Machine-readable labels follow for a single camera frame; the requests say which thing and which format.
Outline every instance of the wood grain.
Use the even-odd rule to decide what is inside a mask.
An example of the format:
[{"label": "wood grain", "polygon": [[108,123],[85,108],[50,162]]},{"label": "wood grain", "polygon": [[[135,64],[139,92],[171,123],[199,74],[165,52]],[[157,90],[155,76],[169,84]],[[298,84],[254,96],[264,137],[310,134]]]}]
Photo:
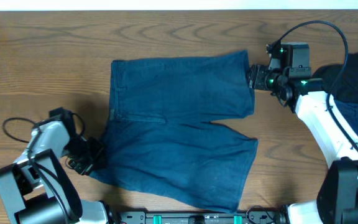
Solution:
[{"label": "wood grain", "polygon": [[[64,106],[84,117],[87,136],[99,136],[108,115],[112,60],[247,49],[251,64],[267,63],[267,43],[313,19],[337,24],[350,52],[358,52],[358,11],[0,12],[0,167],[25,147],[1,131],[2,121],[11,116],[38,121]],[[341,40],[330,28],[307,26],[286,40],[309,42],[314,70],[343,60]],[[257,92],[255,115],[220,123],[260,140],[241,210],[316,198],[326,163],[307,127],[288,108],[268,93]],[[8,128],[29,138],[28,124],[17,122]],[[118,209],[197,210],[67,172],[81,198],[103,199]],[[1,200],[0,223],[7,223]]]}]

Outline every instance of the blue pants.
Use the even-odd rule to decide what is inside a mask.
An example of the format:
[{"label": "blue pants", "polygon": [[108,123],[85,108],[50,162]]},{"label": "blue pants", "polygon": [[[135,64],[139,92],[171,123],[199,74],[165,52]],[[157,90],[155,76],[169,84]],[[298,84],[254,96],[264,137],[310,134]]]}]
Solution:
[{"label": "blue pants", "polygon": [[211,121],[254,112],[247,52],[113,61],[111,68],[102,136],[109,165],[91,176],[236,213],[258,141]]}]

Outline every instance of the wooden tabletop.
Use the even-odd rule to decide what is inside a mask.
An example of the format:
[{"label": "wooden tabletop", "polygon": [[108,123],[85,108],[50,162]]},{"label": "wooden tabletop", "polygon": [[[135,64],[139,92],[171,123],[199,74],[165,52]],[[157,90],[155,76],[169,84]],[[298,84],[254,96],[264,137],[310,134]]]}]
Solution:
[{"label": "wooden tabletop", "polygon": [[[87,136],[98,137],[108,116],[110,63],[115,59],[213,56],[247,49],[250,64],[268,63],[266,44],[313,19],[338,25],[349,51],[358,52],[358,11],[0,12],[0,167],[25,148],[2,133],[1,123],[11,116],[40,121],[49,110],[64,106],[84,117]],[[285,40],[309,43],[313,70],[343,60],[341,39],[329,27],[310,25]],[[221,121],[260,141],[239,208],[276,208],[316,198],[327,167],[313,136],[269,93],[257,92],[255,101],[255,115]],[[16,122],[8,129],[29,139],[29,124]],[[121,210],[197,210],[66,171],[87,200],[103,199]],[[7,223],[1,200],[0,223]]]}]

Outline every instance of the white wall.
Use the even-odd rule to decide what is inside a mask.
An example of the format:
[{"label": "white wall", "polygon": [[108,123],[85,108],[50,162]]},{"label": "white wall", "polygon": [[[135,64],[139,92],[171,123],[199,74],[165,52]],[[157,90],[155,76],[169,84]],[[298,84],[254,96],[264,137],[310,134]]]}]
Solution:
[{"label": "white wall", "polygon": [[0,11],[358,9],[358,0],[0,0]]}]

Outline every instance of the wooden table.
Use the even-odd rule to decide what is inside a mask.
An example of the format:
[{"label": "wooden table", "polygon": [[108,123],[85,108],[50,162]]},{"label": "wooden table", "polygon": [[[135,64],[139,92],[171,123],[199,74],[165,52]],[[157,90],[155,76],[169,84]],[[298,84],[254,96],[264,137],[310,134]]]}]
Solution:
[{"label": "wooden table", "polygon": [[[108,116],[114,59],[221,55],[247,49],[250,64],[268,63],[265,45],[300,22],[322,19],[346,34],[358,52],[358,11],[0,12],[0,167],[25,148],[1,131],[11,116],[40,121],[59,106],[84,117],[87,136],[99,136]],[[343,60],[339,36],[322,25],[290,34],[310,44],[313,70]],[[222,121],[260,140],[240,209],[278,207],[316,198],[327,167],[307,127],[268,93],[256,93],[255,115]],[[8,126],[28,139],[30,125]],[[67,169],[81,198],[114,208],[197,210],[176,200],[129,192]],[[0,200],[0,223],[7,217]]]}]

